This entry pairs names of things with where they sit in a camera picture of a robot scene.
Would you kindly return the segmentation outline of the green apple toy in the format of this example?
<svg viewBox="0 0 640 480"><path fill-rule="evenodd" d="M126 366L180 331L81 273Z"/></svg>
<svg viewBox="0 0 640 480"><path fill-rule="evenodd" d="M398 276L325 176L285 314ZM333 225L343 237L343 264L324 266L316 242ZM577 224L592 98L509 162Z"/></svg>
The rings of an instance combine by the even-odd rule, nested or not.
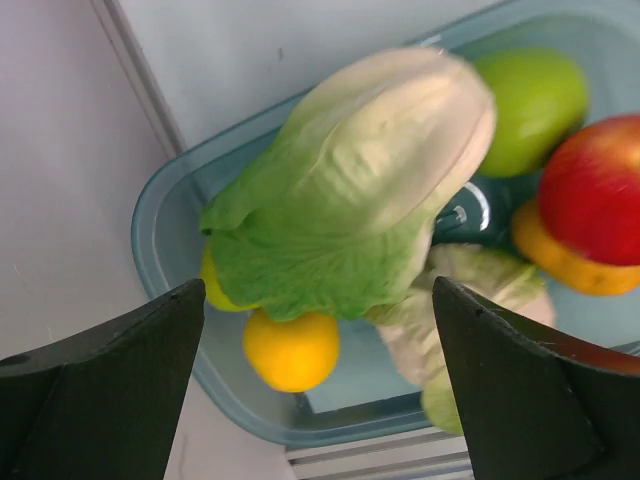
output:
<svg viewBox="0 0 640 480"><path fill-rule="evenodd" d="M478 173L509 178L543 167L551 152L584 121L585 74L570 56L543 47L483 55L474 67L495 97L493 143Z"/></svg>

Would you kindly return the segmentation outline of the yellow lemon toy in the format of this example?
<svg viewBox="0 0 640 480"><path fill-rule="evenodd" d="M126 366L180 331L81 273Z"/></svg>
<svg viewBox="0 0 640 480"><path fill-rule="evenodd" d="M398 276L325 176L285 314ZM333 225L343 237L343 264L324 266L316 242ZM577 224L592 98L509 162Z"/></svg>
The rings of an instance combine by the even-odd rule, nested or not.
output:
<svg viewBox="0 0 640 480"><path fill-rule="evenodd" d="M320 385L335 369L340 355L338 322L318 313L278 322L259 309L248 318L242 346L247 361L270 388L302 393Z"/></svg>
<svg viewBox="0 0 640 480"><path fill-rule="evenodd" d="M222 291L216 274L211 249L208 242L204 244L199 278L204 282L207 302L214 308L227 312L255 310L258 305L236 305Z"/></svg>

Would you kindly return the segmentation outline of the aluminium frame rail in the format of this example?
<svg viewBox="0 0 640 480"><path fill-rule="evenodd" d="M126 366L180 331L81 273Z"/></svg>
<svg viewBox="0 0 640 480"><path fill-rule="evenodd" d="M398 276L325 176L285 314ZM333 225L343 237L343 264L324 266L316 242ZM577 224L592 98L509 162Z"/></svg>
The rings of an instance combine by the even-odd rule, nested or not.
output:
<svg viewBox="0 0 640 480"><path fill-rule="evenodd" d="M332 446L289 450L298 479L472 479L467 445L434 427Z"/></svg>

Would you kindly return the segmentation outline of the red apple toy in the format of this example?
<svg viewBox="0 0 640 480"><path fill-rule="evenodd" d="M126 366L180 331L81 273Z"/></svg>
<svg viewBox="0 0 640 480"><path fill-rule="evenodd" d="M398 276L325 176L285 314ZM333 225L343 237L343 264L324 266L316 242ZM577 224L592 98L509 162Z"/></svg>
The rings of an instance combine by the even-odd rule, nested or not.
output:
<svg viewBox="0 0 640 480"><path fill-rule="evenodd" d="M639 264L639 115L582 128L553 153L538 187L540 215L568 249L603 264Z"/></svg>

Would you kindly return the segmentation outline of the green lettuce toy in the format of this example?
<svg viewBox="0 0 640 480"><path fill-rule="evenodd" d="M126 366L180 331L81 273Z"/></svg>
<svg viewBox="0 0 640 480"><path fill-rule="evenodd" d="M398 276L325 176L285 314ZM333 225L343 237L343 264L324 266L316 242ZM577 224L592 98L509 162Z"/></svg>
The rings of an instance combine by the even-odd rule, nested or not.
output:
<svg viewBox="0 0 640 480"><path fill-rule="evenodd" d="M439 48L385 50L334 73L204 207L221 291L276 321L354 320L402 301L496 120L476 69Z"/></svg>

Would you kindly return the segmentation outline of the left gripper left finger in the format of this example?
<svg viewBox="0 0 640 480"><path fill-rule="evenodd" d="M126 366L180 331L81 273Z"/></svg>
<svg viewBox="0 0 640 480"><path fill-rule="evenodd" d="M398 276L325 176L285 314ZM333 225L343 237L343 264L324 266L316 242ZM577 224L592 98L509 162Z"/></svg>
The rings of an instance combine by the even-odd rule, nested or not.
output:
<svg viewBox="0 0 640 480"><path fill-rule="evenodd" d="M204 325L204 284L1 362L4 479L161 479Z"/></svg>

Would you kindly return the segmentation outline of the white cauliflower toy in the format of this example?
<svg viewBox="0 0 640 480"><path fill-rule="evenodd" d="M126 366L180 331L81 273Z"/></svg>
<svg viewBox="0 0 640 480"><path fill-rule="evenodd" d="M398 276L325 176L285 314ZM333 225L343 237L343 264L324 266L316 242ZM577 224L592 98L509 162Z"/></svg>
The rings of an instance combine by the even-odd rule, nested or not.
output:
<svg viewBox="0 0 640 480"><path fill-rule="evenodd" d="M555 310L533 264L480 245L439 244L431 248L423 271L403 301L367 313L366 319L376 326L398 373L421 389L421 405L430 422L461 435L463 428L433 308L432 290L438 276L449 277L546 326L555 325Z"/></svg>

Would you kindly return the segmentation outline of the orange fruit toy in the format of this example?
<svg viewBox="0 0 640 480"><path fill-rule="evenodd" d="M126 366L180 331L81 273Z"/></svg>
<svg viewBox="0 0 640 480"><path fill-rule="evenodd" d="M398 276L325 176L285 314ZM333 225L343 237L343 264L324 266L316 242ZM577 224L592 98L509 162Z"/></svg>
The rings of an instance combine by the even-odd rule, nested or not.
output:
<svg viewBox="0 0 640 480"><path fill-rule="evenodd" d="M614 266L588 260L554 239L543 225L535 200L520 206L511 218L517 250L567 287L591 296L614 296L639 286L638 266Z"/></svg>

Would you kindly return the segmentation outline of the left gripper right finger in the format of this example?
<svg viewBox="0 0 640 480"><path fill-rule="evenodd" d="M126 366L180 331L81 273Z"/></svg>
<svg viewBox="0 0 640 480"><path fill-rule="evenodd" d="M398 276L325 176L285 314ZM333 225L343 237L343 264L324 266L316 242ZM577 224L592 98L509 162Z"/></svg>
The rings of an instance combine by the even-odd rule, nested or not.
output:
<svg viewBox="0 0 640 480"><path fill-rule="evenodd" d="M638 357L446 277L433 305L475 478L638 478Z"/></svg>

